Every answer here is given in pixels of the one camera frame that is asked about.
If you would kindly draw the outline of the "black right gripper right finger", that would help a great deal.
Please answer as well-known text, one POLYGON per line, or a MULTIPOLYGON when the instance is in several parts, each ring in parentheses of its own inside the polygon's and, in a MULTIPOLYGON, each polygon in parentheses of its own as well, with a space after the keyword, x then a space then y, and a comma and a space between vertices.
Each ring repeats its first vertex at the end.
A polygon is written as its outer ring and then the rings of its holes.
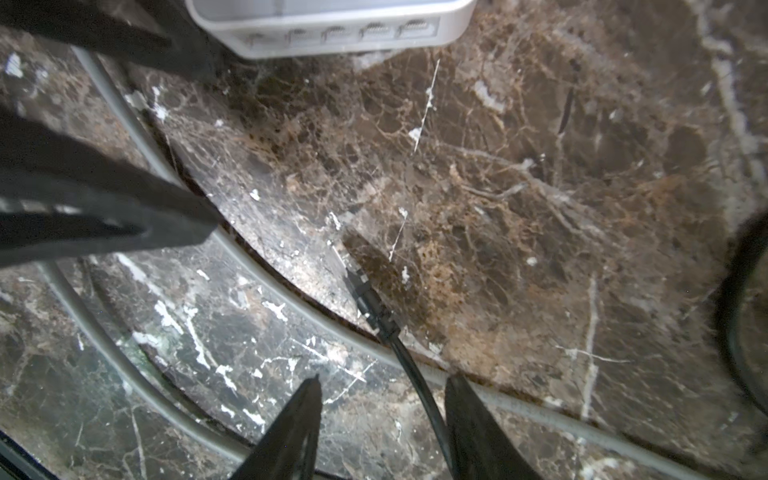
POLYGON ((460 374, 447 380, 445 409, 454 479, 540 479, 460 374))

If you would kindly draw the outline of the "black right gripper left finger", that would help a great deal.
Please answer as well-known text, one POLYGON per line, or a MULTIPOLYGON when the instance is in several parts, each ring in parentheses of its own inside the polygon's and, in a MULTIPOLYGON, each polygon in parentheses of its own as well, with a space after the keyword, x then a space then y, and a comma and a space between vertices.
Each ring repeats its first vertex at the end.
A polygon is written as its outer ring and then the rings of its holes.
POLYGON ((318 377, 304 380, 232 480, 313 479, 321 423, 318 377))

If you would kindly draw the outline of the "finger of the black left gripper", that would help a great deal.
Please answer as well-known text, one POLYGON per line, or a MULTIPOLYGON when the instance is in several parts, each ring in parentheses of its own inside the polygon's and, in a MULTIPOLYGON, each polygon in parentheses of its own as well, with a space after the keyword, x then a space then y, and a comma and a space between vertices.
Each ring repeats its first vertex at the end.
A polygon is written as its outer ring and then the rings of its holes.
POLYGON ((160 34, 131 26, 85 1, 3 1, 1 25, 188 79, 216 78, 222 51, 182 2, 139 5, 160 34))
POLYGON ((1 215, 1 264, 205 242, 222 217, 201 197, 8 110, 1 197, 40 211, 1 215))

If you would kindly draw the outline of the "white rectangular box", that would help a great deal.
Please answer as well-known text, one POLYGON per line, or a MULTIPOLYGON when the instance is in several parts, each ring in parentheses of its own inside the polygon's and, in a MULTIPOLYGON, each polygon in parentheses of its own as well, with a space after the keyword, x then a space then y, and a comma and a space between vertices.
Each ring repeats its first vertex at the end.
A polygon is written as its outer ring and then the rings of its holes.
POLYGON ((442 46, 467 29, 476 2, 205 1, 194 22, 239 57, 262 60, 442 46))

